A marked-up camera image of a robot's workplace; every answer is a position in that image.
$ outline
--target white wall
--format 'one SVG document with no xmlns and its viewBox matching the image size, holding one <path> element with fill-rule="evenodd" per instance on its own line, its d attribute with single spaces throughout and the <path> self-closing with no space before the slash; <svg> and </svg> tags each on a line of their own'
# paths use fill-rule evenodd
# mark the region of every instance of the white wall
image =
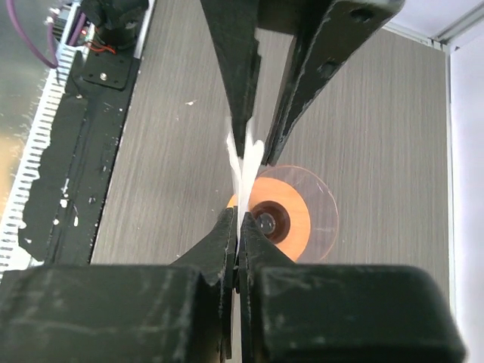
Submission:
<svg viewBox="0 0 484 363">
<path fill-rule="evenodd" d="M 483 363 L 484 34 L 451 55 L 451 122 L 456 318 L 468 362 Z"/>
</svg>

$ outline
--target gray wood grain surface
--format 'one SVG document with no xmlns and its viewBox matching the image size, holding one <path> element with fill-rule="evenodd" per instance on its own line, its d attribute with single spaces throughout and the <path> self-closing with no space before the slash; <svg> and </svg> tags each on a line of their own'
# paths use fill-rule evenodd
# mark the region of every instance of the gray wood grain surface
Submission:
<svg viewBox="0 0 484 363">
<path fill-rule="evenodd" d="M 265 139 L 290 37 L 259 38 Z M 228 114 L 200 3 L 158 2 L 94 262 L 169 263 L 212 228 L 231 196 Z M 420 266 L 448 295 L 445 129 L 444 54 L 380 31 L 309 108 L 280 160 L 334 193 L 340 233 L 327 262 Z"/>
</svg>

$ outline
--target white paper strip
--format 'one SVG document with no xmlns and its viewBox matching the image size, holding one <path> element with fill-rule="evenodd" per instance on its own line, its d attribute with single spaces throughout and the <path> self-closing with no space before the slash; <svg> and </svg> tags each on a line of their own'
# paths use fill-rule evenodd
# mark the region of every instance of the white paper strip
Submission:
<svg viewBox="0 0 484 363">
<path fill-rule="evenodd" d="M 232 185 L 237 196 L 237 240 L 240 240 L 240 228 L 242 227 L 245 213 L 249 211 L 250 194 L 264 154 L 264 142 L 261 140 L 253 142 L 253 118 L 247 123 L 244 158 L 242 160 L 237 157 L 234 133 L 231 128 L 226 142 L 232 171 Z"/>
</svg>

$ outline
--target orange disc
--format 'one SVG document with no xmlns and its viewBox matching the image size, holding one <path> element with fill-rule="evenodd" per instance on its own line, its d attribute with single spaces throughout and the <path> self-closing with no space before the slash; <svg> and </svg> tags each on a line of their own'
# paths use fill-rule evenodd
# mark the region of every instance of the orange disc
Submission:
<svg viewBox="0 0 484 363">
<path fill-rule="evenodd" d="M 233 195 L 227 207 L 235 205 L 237 196 Z M 296 189 L 281 180 L 259 177 L 250 195 L 249 211 L 255 218 L 260 213 L 274 214 L 278 230 L 267 238 L 293 261 L 303 254 L 311 234 L 311 218 Z"/>
</svg>

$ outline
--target black bracket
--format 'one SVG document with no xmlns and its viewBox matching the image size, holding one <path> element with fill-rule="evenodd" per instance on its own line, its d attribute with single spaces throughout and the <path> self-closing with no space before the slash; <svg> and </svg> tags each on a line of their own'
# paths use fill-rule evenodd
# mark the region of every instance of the black bracket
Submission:
<svg viewBox="0 0 484 363">
<path fill-rule="evenodd" d="M 129 70 L 135 49 L 118 50 L 102 53 L 92 52 L 85 62 L 82 79 L 86 82 L 123 90 L 128 82 Z"/>
</svg>

